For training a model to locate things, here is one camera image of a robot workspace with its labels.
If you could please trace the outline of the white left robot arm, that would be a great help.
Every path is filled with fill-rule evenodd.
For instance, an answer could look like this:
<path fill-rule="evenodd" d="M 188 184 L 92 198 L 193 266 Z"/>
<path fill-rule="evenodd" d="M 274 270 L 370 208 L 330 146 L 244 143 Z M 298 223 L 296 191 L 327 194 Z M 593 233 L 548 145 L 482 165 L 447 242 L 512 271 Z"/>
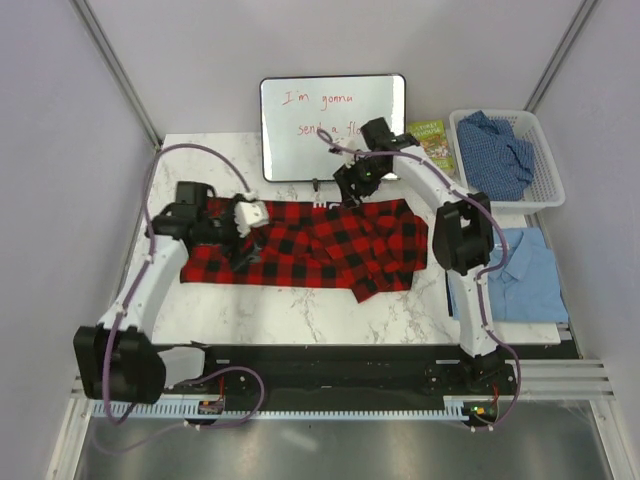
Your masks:
<path fill-rule="evenodd" d="M 114 303 L 94 326 L 80 327 L 73 339 L 86 396 L 103 402 L 155 403 L 170 386 L 186 382 L 208 393 L 219 369 L 194 346 L 157 346 L 151 334 L 171 284 L 197 246 L 218 246 L 233 269 L 259 259 L 250 234 L 268 224 L 264 202 L 240 193 L 209 213 L 212 186 L 181 181 L 173 202 L 147 225 L 149 251 L 129 276 Z"/>

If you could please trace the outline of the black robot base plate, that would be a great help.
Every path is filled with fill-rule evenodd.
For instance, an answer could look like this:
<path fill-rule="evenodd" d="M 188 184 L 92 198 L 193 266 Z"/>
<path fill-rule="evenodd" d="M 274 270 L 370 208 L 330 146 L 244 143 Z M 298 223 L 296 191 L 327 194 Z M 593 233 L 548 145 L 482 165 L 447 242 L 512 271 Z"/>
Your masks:
<path fill-rule="evenodd" d="M 201 379 L 174 391 L 222 394 L 233 407 L 439 407 L 449 395 L 506 398 L 516 375 L 499 349 L 476 369 L 455 346 L 215 345 Z"/>

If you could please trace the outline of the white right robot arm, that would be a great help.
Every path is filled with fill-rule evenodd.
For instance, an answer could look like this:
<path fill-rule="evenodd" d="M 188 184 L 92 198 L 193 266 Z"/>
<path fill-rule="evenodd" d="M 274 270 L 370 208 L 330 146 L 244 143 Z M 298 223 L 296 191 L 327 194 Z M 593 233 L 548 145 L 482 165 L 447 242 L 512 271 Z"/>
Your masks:
<path fill-rule="evenodd" d="M 458 381 L 467 392 L 483 392 L 494 381 L 488 363 L 498 348 L 493 332 L 489 290 L 484 276 L 497 232 L 490 200 L 451 180 L 411 134 L 394 134 L 382 117 L 362 127 L 365 151 L 344 146 L 328 133 L 319 137 L 329 151 L 346 157 L 334 172 L 342 204 L 353 208 L 375 193 L 382 179 L 393 174 L 404 181 L 435 214 L 432 252 L 448 272 L 460 324 L 459 345 L 466 361 Z"/>

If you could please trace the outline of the red black plaid shirt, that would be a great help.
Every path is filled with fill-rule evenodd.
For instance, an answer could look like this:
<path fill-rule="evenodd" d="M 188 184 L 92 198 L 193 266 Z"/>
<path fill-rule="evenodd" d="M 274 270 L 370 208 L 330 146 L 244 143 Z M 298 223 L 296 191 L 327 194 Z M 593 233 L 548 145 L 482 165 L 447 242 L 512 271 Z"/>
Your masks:
<path fill-rule="evenodd" d="M 260 259 L 233 270 L 219 246 L 197 246 L 183 283 L 348 289 L 362 303 L 378 293 L 406 291 L 426 268 L 428 225 L 407 201 L 349 209 L 339 204 L 268 200 L 269 224 L 246 243 Z"/>

